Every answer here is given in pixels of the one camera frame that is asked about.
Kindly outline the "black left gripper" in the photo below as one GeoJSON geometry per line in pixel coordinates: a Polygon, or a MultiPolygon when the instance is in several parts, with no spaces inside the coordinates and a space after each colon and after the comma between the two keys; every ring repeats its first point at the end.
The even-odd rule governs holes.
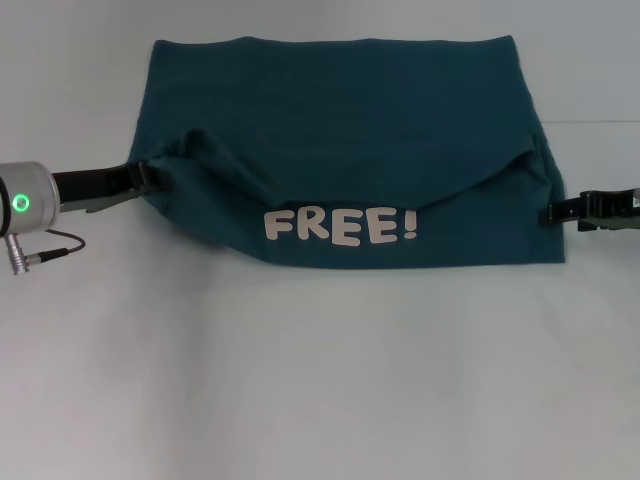
{"type": "Polygon", "coordinates": [[[170,190],[170,177],[148,161],[117,167],[54,173],[60,212],[95,213],[170,190]]]}

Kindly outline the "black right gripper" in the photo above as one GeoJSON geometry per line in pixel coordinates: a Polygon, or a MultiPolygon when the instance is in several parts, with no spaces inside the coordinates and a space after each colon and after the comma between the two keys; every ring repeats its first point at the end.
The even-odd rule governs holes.
{"type": "Polygon", "coordinates": [[[580,232],[639,229],[639,189],[585,191],[552,202],[538,213],[539,223],[577,222],[580,232]]]}

